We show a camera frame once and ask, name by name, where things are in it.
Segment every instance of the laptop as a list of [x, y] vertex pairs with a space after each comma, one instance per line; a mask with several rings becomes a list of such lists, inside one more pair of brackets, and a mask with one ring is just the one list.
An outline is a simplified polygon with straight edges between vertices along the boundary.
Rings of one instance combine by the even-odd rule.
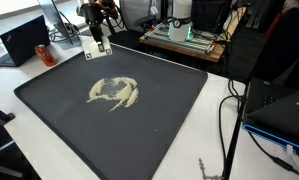
[[[243, 129], [283, 147], [289, 144], [299, 152], [299, 92], [277, 84], [268, 84], [259, 79], [251, 81], [248, 91], [249, 98], [243, 118]], [[257, 110], [246, 113], [253, 108]]]
[[35, 55], [35, 46], [50, 44], [43, 15], [0, 35], [0, 38], [8, 51], [0, 57], [0, 66], [4, 67], [19, 67]]

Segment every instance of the white desk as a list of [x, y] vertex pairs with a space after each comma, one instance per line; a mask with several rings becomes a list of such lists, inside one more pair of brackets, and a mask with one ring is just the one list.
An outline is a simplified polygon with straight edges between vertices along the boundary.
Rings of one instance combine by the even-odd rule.
[[[269, 154], [293, 165], [284, 148], [272, 142], [254, 136], [261, 147]], [[299, 158], [293, 155], [293, 159], [299, 165]], [[249, 134], [240, 129], [235, 157], [231, 169], [231, 180], [259, 180], [259, 179], [279, 179], [279, 180], [299, 180], [299, 176], [288, 172], [276, 165], [268, 158], [253, 142]]]
[[[81, 47], [62, 51], [58, 46], [49, 49], [58, 64], [81, 52]], [[98, 179], [67, 145], [56, 136], [13, 93], [24, 82], [47, 71], [37, 56], [19, 68], [0, 68], [0, 109], [12, 112], [16, 118], [5, 125], [21, 151], [42, 179]], [[221, 175], [222, 151], [218, 133], [218, 107], [229, 95], [228, 80], [209, 74], [194, 106], [179, 130], [154, 179], [202, 179], [198, 159], [201, 158], [207, 175]], [[242, 94], [245, 86], [235, 83]], [[235, 126], [237, 101], [229, 99], [222, 109], [223, 134], [228, 150]]]

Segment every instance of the black mat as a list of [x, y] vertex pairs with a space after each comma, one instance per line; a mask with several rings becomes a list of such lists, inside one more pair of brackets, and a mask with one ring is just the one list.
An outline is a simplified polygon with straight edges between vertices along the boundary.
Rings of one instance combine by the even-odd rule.
[[[91, 61], [80, 53], [21, 85], [15, 94], [99, 178], [150, 179], [207, 74], [114, 45], [112, 50], [113, 55]], [[138, 102], [111, 113], [117, 102], [86, 103], [95, 82], [117, 76], [138, 82]]]

